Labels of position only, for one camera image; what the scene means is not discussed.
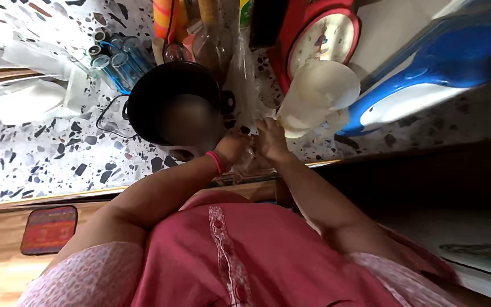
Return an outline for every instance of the woman's left hand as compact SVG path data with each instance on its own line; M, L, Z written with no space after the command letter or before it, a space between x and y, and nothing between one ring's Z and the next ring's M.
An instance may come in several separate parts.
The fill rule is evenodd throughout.
M228 134L215 147L215 153L227 171L242 157L251 137L240 132Z

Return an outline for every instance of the pink sleeve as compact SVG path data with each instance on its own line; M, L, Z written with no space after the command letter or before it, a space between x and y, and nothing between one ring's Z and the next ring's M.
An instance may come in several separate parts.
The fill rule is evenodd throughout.
M141 275L143 248L111 242L69 256L39 276L17 306L124 306Z
M368 269L405 307L464 306L427 278L399 263L364 253L353 253L348 257Z

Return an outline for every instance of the pink clothing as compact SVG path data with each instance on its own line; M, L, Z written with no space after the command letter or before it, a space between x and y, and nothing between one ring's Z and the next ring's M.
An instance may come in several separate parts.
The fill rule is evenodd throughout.
M157 224L142 272L138 249L113 242L73 254L32 283L19 305L460 306L400 264L339 255L290 210L229 192L202 194ZM100 262L98 250L119 256ZM94 276L77 278L85 270ZM70 296L70 287L85 291Z

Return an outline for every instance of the hand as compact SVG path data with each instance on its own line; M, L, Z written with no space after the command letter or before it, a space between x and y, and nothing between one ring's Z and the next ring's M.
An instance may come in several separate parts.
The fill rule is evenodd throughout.
M240 132L234 132L223 137L214 151L221 159L225 169L230 171L232 165L242 157L250 142L251 137Z
M258 153L270 164L282 162L293 157L287 149L285 131L275 119L257 120L258 136L253 136Z

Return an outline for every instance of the black cooking pot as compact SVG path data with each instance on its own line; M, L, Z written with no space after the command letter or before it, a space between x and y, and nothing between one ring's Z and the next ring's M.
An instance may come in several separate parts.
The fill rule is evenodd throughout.
M169 62L153 68L133 87L122 109L122 117L142 139L174 146L160 136L156 123L161 112L180 94L197 95L209 101L221 114L234 111L236 100L231 91L221 91L208 70L197 63Z

